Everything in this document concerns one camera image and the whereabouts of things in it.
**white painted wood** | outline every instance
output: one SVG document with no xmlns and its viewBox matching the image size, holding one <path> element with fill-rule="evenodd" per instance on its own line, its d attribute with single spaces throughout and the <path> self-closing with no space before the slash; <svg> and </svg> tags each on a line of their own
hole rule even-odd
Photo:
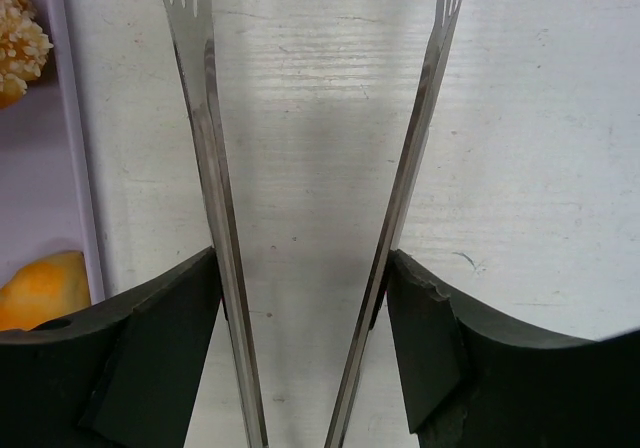
<svg viewBox="0 0 640 448">
<path fill-rule="evenodd" d="M 206 221 L 160 0 L 69 4 L 115 293 L 204 248 Z M 433 6 L 215 0 L 274 447 L 324 441 Z M 401 247 L 534 323 L 637 326 L 638 20 L 640 0 L 464 0 Z M 222 319 L 187 446 L 245 446 Z M 384 310 L 347 446 L 417 447 Z"/>
</svg>

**metal utensil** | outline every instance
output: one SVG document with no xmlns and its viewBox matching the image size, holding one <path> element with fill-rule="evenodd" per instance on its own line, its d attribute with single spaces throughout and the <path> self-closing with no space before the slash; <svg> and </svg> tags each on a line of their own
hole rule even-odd
<svg viewBox="0 0 640 448">
<path fill-rule="evenodd" d="M 415 186 L 424 148 L 429 135 L 429 123 L 444 77 L 451 41 L 462 0 L 436 0 L 436 17 L 427 45 L 409 128 L 398 163 L 389 205 L 384 217 L 369 280 L 356 322 L 349 355 L 345 365 L 336 404 L 329 425 L 325 448 L 340 448 L 349 425 L 360 379 L 360 366 L 369 331 L 382 304 L 383 276 L 389 253 L 397 249 L 402 234 L 411 195 Z"/>
<path fill-rule="evenodd" d="M 212 0 L 162 0 L 193 134 L 207 221 L 222 277 L 240 401 L 250 448 L 266 448 L 260 381 L 216 82 Z"/>
</svg>

